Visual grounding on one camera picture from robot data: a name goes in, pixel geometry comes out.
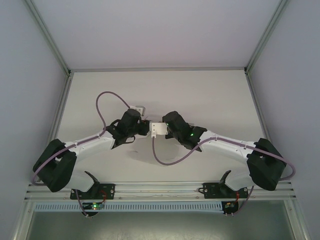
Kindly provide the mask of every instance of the white ceiling panel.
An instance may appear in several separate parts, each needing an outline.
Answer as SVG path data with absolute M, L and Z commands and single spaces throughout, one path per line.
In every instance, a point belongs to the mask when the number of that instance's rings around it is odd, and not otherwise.
M 279 0 L 34 0 L 71 69 L 244 67 Z

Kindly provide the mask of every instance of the glass panel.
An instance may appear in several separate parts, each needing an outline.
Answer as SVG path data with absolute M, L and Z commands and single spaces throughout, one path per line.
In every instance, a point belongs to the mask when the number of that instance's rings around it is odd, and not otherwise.
M 292 240 L 283 201 L 250 201 L 235 217 L 218 213 L 35 212 L 28 240 Z

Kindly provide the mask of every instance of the red wire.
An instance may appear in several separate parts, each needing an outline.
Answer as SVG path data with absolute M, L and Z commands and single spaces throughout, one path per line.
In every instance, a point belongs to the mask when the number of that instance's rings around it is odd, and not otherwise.
M 239 192 L 236 191 L 236 199 L 235 199 L 235 202 L 233 204 L 236 204 L 239 200 Z
M 103 201 L 101 203 L 104 203 L 106 201 L 106 198 L 107 198 L 107 194 L 105 191 L 103 190 L 100 190 L 101 193 L 103 193 Z

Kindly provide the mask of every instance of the black joint housing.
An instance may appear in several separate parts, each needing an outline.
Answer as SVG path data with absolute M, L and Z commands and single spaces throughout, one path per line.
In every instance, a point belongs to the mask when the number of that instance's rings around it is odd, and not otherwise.
M 267 139 L 260 138 L 259 141 L 254 144 L 257 149 L 282 157 Z M 255 150 L 251 154 L 248 154 L 247 157 L 248 160 L 246 163 L 253 182 L 265 190 L 274 191 L 287 164 Z
M 128 138 L 136 134 L 146 136 L 150 130 L 150 121 L 142 120 L 141 114 L 137 110 L 129 108 L 120 120 L 116 120 L 106 130 L 115 139 L 112 148 L 125 144 Z
M 162 117 L 162 121 L 166 123 L 168 130 L 168 135 L 165 138 L 175 138 L 189 150 L 198 145 L 201 135 L 207 131 L 203 127 L 190 126 L 177 111 L 169 112 Z
M 33 166 L 35 172 L 48 158 L 65 148 L 65 143 L 59 139 L 52 140 L 45 148 L 39 159 Z M 63 189 L 70 181 L 74 166 L 76 164 L 76 153 L 66 150 L 57 156 L 60 161 L 55 159 L 46 164 L 37 176 L 43 183 L 55 193 Z

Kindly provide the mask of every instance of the metal frame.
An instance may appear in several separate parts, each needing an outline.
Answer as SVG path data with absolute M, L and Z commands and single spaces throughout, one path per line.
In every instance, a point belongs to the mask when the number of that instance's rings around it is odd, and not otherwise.
M 253 54 L 252 54 L 247 66 L 245 68 L 246 71 L 250 72 L 254 68 L 258 58 L 260 57 L 262 51 L 264 50 L 267 42 L 269 41 L 273 31 L 275 30 L 279 20 L 281 19 L 282 15 L 285 12 L 290 1 L 291 0 L 280 0 L 277 8 L 275 9 L 274 14 L 272 15 L 267 27 L 265 28 L 265 30 L 259 40 L 255 50 L 253 51 Z
M 13 240 L 27 239 L 28 231 L 32 222 L 36 203 L 29 201 L 23 203 L 23 212 L 20 214 L 18 223 L 15 227 Z
M 61 95 L 59 97 L 58 106 L 57 106 L 56 111 L 54 113 L 54 120 L 53 120 L 51 128 L 50 128 L 47 143 L 49 143 L 51 140 L 55 139 L 58 135 L 59 127 L 61 124 L 62 116 L 65 111 L 65 106 L 67 103 L 67 99 L 68 99 L 68 95 L 69 95 L 69 91 L 70 91 L 73 77 L 74 77 L 73 72 L 66 75 L 66 79 L 64 81 L 64 87 L 63 87 L 63 90 L 62 90 Z
M 286 200 L 284 201 L 284 205 L 295 239 L 311 240 L 298 201 Z
M 42 19 L 39 10 L 37 9 L 37 6 L 35 5 L 33 0 L 23 0 L 26 8 L 29 10 L 31 16 L 34 19 L 35 24 L 39 27 L 45 41 L 47 42 L 49 48 L 51 49 L 53 55 L 55 56 L 56 60 L 64 70 L 65 74 L 70 73 L 70 69 L 68 68 L 68 65 L 64 58 L 62 57 L 61 52 L 59 51 L 57 45 L 55 44 L 55 41 L 53 37 L 51 36 L 50 32 L 48 31 L 48 28 Z
M 259 100 L 258 100 L 258 97 L 257 97 L 257 93 L 256 93 L 256 90 L 255 90 L 255 87 L 254 87 L 254 85 L 252 83 L 251 76 L 249 75 L 249 73 L 247 71 L 244 71 L 244 74 L 245 74 L 245 77 L 246 77 L 246 80 L 247 80 L 247 83 L 248 83 L 248 86 L 249 86 L 249 89 L 250 89 L 250 93 L 251 93 L 251 97 L 253 99 L 253 103 L 254 103 L 256 114 L 258 115 L 258 118 L 259 118 L 259 122 L 260 122 L 260 126 L 261 126 L 261 129 L 262 129 L 262 132 L 263 132 L 263 136 L 266 139 L 268 139 L 268 140 L 270 140 L 272 142 L 270 134 L 269 134 L 269 131 L 268 131 L 268 128 L 267 128 L 267 124 L 266 124 L 266 121 L 265 121 L 265 118 L 264 118 L 264 115 L 263 115 L 261 107 L 260 107 L 260 103 L 259 103 Z
M 220 70 L 244 70 L 239 67 L 138 67 L 138 68 L 88 68 L 73 69 L 73 73 L 97 73 L 97 72 L 150 72 L 150 71 L 220 71 Z
M 198 192 L 202 181 L 164 182 L 112 182 L 115 184 L 114 199 L 108 202 L 212 202 L 234 201 L 234 199 L 205 199 Z M 254 187 L 250 201 L 295 200 L 296 195 L 290 181 L 282 181 L 275 191 Z M 74 202 L 70 189 L 51 192 L 46 186 L 30 185 L 25 195 L 26 202 Z

